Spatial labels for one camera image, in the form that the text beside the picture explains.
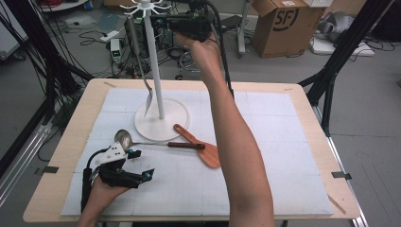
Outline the black computer tower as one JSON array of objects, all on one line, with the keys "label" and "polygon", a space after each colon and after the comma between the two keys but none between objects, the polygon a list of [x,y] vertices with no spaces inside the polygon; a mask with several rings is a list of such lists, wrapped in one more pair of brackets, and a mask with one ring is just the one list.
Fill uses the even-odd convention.
[{"label": "black computer tower", "polygon": [[136,56],[139,54],[141,58],[148,58],[148,39],[144,20],[128,16],[124,23],[124,28],[132,55]]}]

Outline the tan tape strip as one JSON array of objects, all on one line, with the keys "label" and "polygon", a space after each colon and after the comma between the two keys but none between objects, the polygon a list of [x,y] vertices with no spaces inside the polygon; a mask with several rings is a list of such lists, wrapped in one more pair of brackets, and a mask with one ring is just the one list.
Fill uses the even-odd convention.
[{"label": "tan tape strip", "polygon": [[339,209],[344,215],[346,215],[346,210],[338,202],[336,202],[334,198],[332,198],[329,194],[327,194],[327,197],[337,209]]}]

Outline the person's left hand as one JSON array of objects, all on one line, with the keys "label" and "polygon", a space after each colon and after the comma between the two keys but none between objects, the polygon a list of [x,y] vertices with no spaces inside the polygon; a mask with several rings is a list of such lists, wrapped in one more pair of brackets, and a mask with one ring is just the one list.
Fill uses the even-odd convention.
[{"label": "person's left hand", "polygon": [[111,205],[114,200],[129,191],[127,187],[109,186],[96,177],[87,204],[81,213],[81,218],[99,219],[103,211]]}]

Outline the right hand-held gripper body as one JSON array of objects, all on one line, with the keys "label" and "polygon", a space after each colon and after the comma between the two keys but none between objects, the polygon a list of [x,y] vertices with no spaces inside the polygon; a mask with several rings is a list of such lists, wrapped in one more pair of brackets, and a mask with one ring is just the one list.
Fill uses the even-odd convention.
[{"label": "right hand-held gripper body", "polygon": [[173,32],[204,42],[212,32],[215,17],[210,13],[190,12],[166,17],[166,26]]}]

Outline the steel spatula turner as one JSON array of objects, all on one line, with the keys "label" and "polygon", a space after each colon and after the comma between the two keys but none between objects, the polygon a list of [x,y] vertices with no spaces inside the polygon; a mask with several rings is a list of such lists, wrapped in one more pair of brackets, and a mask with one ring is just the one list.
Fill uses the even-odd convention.
[{"label": "steel spatula turner", "polygon": [[138,67],[139,67],[139,71],[140,71],[140,75],[141,78],[148,90],[148,96],[147,96],[147,100],[146,100],[146,107],[145,107],[145,113],[144,113],[144,117],[147,116],[148,114],[148,110],[153,98],[153,92],[151,87],[149,86],[147,79],[145,77],[145,73],[143,70],[143,64],[142,64],[142,60],[141,60],[141,56],[140,56],[140,46],[138,43],[138,37],[137,37],[137,33],[136,33],[136,28],[135,28],[135,22],[132,16],[129,16],[128,19],[128,28],[129,28],[129,33],[131,35],[131,43],[132,43],[132,47],[133,47],[133,53],[137,59],[137,63],[138,63]]}]

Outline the steel ladle with brown handle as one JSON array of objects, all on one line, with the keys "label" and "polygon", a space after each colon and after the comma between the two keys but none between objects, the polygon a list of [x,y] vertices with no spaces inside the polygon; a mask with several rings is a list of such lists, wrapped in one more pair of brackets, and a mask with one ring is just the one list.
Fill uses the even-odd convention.
[{"label": "steel ladle with brown handle", "polygon": [[119,142],[123,149],[129,149],[136,145],[150,145],[150,146],[168,146],[171,148],[193,148],[193,149],[205,149],[204,144],[193,144],[183,142],[133,142],[131,134],[126,130],[119,130],[115,136],[114,141]]}]

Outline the brown cardboard box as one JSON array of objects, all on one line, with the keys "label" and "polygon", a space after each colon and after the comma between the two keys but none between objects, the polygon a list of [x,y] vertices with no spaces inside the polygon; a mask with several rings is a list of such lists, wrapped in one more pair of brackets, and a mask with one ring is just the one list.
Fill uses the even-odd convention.
[{"label": "brown cardboard box", "polygon": [[252,6],[258,13],[252,44],[262,59],[302,54],[325,12],[303,0],[252,0]]}]

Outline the white utensil rack stand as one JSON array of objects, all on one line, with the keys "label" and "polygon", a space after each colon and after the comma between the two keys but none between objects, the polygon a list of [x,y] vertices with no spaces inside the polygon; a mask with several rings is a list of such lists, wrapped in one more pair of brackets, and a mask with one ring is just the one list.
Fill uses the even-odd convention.
[{"label": "white utensil rack stand", "polygon": [[155,34],[151,25],[150,15],[152,13],[158,14],[157,9],[167,9],[167,7],[160,6],[163,0],[159,0],[156,3],[152,3],[151,0],[131,1],[133,2],[132,6],[121,6],[121,8],[128,10],[126,15],[129,19],[138,11],[143,13],[142,18],[145,23],[151,74],[154,84],[154,89],[151,89],[148,82],[144,80],[148,89],[148,96],[145,105],[140,107],[136,112],[134,126],[145,138],[156,142],[166,142],[179,136],[173,129],[175,124],[181,124],[186,129],[190,122],[189,112],[181,102],[170,98],[163,98]]}]

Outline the white metal post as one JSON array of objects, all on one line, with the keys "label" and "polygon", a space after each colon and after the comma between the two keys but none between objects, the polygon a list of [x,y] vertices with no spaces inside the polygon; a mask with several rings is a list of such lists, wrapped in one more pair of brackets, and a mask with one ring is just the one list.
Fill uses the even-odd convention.
[{"label": "white metal post", "polygon": [[245,46],[245,25],[248,17],[248,12],[251,7],[252,0],[244,0],[243,9],[241,12],[241,22],[240,26],[237,29],[236,37],[237,37],[237,57],[241,59],[246,53]]}]

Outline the wooden rice paddle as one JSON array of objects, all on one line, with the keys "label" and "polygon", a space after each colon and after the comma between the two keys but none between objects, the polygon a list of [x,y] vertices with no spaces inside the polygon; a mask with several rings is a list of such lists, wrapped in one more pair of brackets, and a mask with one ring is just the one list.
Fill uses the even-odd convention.
[{"label": "wooden rice paddle", "polygon": [[173,126],[175,132],[187,140],[187,143],[204,144],[205,149],[197,149],[201,159],[211,168],[219,168],[218,148],[215,145],[202,142],[179,124]]}]

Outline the black flat laptop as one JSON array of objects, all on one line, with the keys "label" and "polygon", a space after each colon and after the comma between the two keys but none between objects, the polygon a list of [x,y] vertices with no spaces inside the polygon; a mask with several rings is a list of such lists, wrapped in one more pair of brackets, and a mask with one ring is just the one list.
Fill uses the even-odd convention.
[{"label": "black flat laptop", "polygon": [[221,30],[223,32],[237,29],[241,25],[242,18],[238,15],[233,15],[221,20]]}]

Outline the aluminium rail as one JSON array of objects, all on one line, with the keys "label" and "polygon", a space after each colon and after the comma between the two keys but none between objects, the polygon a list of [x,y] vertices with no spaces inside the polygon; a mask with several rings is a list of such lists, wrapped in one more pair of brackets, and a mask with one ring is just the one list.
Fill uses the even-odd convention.
[{"label": "aluminium rail", "polygon": [[317,137],[310,145],[334,211],[330,218],[349,220],[351,227],[370,227],[351,185],[352,175],[345,169],[332,137],[321,129],[323,114],[318,107],[312,111],[318,126]]},{"label": "aluminium rail", "polygon": [[10,193],[26,172],[52,128],[52,123],[41,124],[33,132],[30,132],[27,139],[22,143],[16,160],[11,162],[10,170],[6,171],[5,177],[0,181],[0,208],[5,204]]}]

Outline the black tape strip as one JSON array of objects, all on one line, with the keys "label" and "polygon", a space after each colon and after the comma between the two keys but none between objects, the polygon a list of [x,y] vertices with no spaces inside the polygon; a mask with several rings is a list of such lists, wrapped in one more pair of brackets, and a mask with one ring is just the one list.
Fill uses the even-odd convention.
[{"label": "black tape strip", "polygon": [[337,178],[343,178],[343,179],[345,179],[347,181],[352,179],[352,176],[351,176],[350,173],[345,173],[343,171],[331,172],[331,174],[332,174],[333,178],[336,178],[336,179]]},{"label": "black tape strip", "polygon": [[34,173],[42,176],[44,173],[57,173],[59,168],[57,166],[45,166],[44,168],[37,168]]}]

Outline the white power strip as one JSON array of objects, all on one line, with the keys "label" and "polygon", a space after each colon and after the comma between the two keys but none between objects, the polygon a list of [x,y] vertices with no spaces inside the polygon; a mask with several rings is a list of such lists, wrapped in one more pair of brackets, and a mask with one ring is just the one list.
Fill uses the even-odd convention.
[{"label": "white power strip", "polygon": [[107,42],[118,34],[119,34],[119,31],[113,30],[113,31],[107,33],[105,36],[100,37],[99,40],[102,42]]}]

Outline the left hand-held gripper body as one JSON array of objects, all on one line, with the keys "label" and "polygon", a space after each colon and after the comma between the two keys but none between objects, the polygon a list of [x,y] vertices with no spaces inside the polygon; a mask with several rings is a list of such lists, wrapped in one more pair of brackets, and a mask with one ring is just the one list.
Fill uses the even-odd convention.
[{"label": "left hand-held gripper body", "polygon": [[142,176],[123,169],[127,157],[119,142],[102,152],[96,158],[97,173],[102,182],[109,186],[137,188],[142,183]]}]

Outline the white device with green display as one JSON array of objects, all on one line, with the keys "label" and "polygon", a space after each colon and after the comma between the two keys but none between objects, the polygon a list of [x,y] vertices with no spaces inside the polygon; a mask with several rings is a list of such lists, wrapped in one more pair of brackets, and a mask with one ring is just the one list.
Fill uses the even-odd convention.
[{"label": "white device with green display", "polygon": [[119,39],[111,39],[110,51],[111,51],[111,56],[113,58],[113,61],[121,62],[122,53],[121,53],[121,45],[120,45]]}]

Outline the light wooden table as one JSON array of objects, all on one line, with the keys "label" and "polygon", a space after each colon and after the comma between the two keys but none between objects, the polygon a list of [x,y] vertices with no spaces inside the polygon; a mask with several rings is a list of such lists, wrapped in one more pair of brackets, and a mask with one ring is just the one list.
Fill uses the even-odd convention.
[{"label": "light wooden table", "polygon": [[[300,85],[295,83],[235,82],[233,86],[237,92],[290,95],[305,132],[306,141],[310,145],[317,137],[318,123],[304,89]],[[67,197],[73,170],[83,152],[107,92],[112,88],[139,89],[141,87],[142,83],[134,79],[93,79],[89,82],[49,162],[51,166],[57,166],[59,170],[55,174],[45,173],[42,176],[23,214],[24,221],[62,223],[78,220],[76,217],[63,217],[61,209]]]}]

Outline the grey bag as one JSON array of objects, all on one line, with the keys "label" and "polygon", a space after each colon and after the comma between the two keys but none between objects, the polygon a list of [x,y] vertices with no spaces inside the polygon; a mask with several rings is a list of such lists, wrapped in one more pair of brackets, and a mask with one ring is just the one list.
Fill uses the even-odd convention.
[{"label": "grey bag", "polygon": [[353,16],[343,11],[329,12],[321,19],[317,31],[327,40],[336,44],[354,21],[355,18]]}]

